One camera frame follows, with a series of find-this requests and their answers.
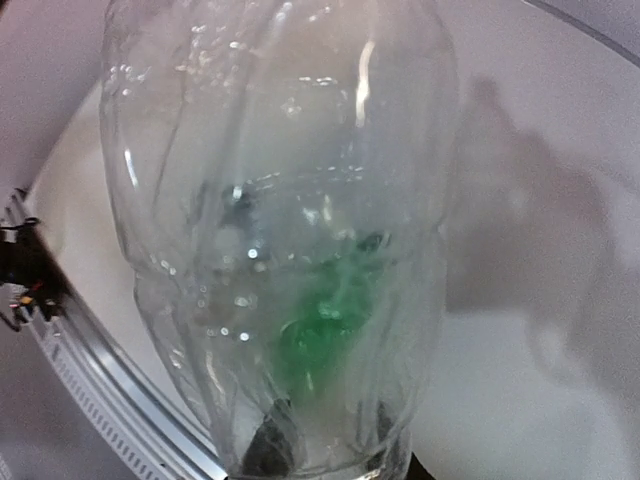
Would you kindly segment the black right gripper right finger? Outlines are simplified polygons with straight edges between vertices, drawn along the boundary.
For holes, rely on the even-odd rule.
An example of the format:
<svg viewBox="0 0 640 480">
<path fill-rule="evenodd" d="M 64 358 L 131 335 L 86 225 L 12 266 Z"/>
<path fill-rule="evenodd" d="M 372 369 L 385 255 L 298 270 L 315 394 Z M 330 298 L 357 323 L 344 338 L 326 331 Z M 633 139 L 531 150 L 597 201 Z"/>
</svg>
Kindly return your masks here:
<svg viewBox="0 0 640 480">
<path fill-rule="evenodd" d="M 364 403 L 364 439 L 369 450 L 367 475 L 406 475 L 411 460 L 411 433 L 402 410 L 378 400 Z"/>
</svg>

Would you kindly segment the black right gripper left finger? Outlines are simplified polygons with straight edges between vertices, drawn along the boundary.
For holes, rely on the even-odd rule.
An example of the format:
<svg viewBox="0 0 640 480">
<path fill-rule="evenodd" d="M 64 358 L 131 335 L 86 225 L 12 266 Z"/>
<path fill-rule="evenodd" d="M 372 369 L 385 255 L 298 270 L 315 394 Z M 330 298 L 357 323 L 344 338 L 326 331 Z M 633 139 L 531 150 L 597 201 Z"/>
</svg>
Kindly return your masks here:
<svg viewBox="0 0 640 480">
<path fill-rule="evenodd" d="M 243 456 L 242 475 L 290 475 L 298 457 L 300 432 L 291 401 L 277 399 L 263 417 L 261 425 Z"/>
</svg>

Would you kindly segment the green plastic bottle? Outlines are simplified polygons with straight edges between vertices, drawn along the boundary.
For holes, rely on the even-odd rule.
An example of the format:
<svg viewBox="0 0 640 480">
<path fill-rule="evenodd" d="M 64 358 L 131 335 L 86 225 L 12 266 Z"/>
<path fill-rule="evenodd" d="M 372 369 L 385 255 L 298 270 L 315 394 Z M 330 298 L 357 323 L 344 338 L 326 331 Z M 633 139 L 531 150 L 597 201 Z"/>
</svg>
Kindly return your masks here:
<svg viewBox="0 0 640 480">
<path fill-rule="evenodd" d="M 309 267 L 272 347 L 274 379 L 289 401 L 321 397 L 339 375 L 373 314 L 390 241 L 385 231 L 349 238 Z"/>
</svg>

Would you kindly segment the clear plastic bottle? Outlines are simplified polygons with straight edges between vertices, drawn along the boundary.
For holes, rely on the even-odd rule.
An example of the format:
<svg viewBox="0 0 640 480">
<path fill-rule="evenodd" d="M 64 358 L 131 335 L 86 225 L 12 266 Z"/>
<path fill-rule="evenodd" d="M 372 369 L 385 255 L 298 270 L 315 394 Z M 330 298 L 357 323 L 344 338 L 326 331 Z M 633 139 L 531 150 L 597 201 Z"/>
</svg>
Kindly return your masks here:
<svg viewBox="0 0 640 480">
<path fill-rule="evenodd" d="M 134 300 L 232 479 L 367 475 L 364 403 L 408 427 L 446 283 L 457 110 L 433 1 L 113 1 L 100 130 Z M 293 403 L 290 475 L 242 475 L 277 399 L 272 347 L 309 267 L 391 235 L 373 314 L 324 394 Z"/>
</svg>

